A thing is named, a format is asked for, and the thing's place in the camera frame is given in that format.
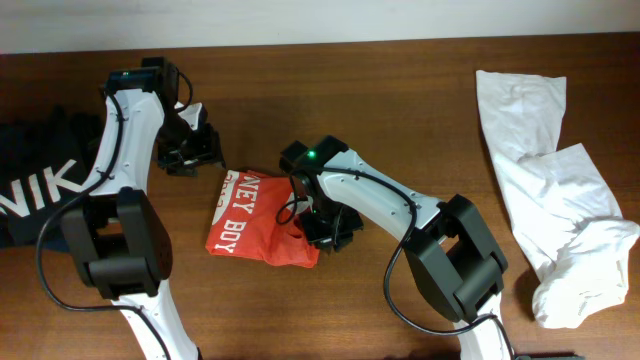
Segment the orange t-shirt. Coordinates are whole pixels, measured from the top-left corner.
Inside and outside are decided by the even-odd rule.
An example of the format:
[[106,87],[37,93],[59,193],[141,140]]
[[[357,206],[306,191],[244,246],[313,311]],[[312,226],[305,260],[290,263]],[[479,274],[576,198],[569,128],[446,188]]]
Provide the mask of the orange t-shirt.
[[205,248],[211,255],[312,268],[319,250],[308,243],[286,177],[229,170],[223,180]]

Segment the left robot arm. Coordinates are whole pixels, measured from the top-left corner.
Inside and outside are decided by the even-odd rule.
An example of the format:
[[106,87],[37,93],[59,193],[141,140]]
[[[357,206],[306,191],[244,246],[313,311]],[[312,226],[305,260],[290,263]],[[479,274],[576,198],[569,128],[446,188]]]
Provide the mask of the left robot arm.
[[60,211],[79,277],[119,311],[148,359],[199,359],[174,304],[171,240],[147,196],[150,165],[194,176],[202,165],[226,166],[218,132],[203,104],[178,100],[188,79],[158,61],[115,71],[105,84],[106,126],[81,193]]

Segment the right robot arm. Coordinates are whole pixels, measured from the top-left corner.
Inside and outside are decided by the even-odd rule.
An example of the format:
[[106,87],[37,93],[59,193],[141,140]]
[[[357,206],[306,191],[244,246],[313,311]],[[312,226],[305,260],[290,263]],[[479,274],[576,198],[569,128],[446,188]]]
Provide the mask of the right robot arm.
[[308,147],[286,147],[280,169],[288,176],[291,213],[284,225],[299,220],[310,246],[338,252],[369,219],[398,244],[383,278],[391,311],[410,327],[425,332],[394,303],[391,277],[406,258],[424,300],[453,325],[441,336],[455,336],[463,359],[512,359],[515,350],[501,320],[503,275],[508,261],[477,207],[456,194],[443,201],[416,192],[368,165],[346,143],[327,136]]

